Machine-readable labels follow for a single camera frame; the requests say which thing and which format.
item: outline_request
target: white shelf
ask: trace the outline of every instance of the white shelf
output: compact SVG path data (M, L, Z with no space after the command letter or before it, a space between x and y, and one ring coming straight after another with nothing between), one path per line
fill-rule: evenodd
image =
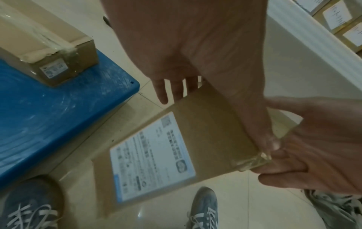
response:
M292 0L269 0L268 15L362 91L362 59Z

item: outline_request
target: box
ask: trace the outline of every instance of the box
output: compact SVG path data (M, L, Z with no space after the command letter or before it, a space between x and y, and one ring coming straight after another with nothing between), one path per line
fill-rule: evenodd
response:
M307 11L310 15L315 15L323 6L330 0L294 0L301 8Z
M362 0L331 0L313 18L332 34L362 15Z
M362 50L362 16L341 29L335 35L353 52Z
M210 85L204 85L93 159L98 209L101 216L108 216L267 161L232 107Z
M90 37L31 0L0 0L0 15L0 58L44 84L59 85L98 63Z

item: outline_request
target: hand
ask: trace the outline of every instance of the hand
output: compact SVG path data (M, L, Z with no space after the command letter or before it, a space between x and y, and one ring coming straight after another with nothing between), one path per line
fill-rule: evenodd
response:
M362 100L276 97L268 106L304 119L253 169L262 184L362 194Z
M265 152L279 147L266 111L262 63L267 0L103 0L124 50L159 100L197 89L203 76L235 108Z

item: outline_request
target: blue surface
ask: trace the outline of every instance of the blue surface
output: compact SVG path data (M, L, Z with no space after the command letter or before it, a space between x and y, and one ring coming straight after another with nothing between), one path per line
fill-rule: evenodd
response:
M0 60L0 188L139 91L128 73L98 57L98 65L56 88Z

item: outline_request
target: white shoelace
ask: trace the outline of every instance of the white shoelace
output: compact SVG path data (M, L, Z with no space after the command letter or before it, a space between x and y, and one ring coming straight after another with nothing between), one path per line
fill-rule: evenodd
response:
M217 222L214 221L215 219L215 213L216 211L211 209L211 208L208 208L207 210L207 214L208 214L208 217L206 218L206 220L208 220L209 222L206 224L206 226L208 227L208 229L218 229L219 228L219 224ZM188 212L187 213L187 217L189 218L189 220L191 222L194 223L194 226L192 227L192 229L196 229L196 228L200 228L200 229L205 229L204 228L204 222L199 222L197 220L197 218L202 218L204 217L204 213L199 213L199 214L196 214L194 216L190 216L190 213Z
M18 228L30 229L30 224L31 224L31 221L32 221L35 213L39 212L39 216L44 216L44 217L41 219L39 224L34 229L43 229L43 228L47 228L47 227L54 227L56 229L58 228L57 220L45 221L49 215L58 216L58 212L56 210L52 210L52 207L49 204L45 204L45 205L38 207L34 212L29 210L29 208L30 208L30 205L21 207L21 205L19 204L18 210L16 210L15 212L8 215L8 218L12 218L12 217L14 217L14 218L6 225L6 227L8 227L10 229L18 229ZM30 218L27 218L25 220L23 219L23 216L30 215L30 214L31 214Z

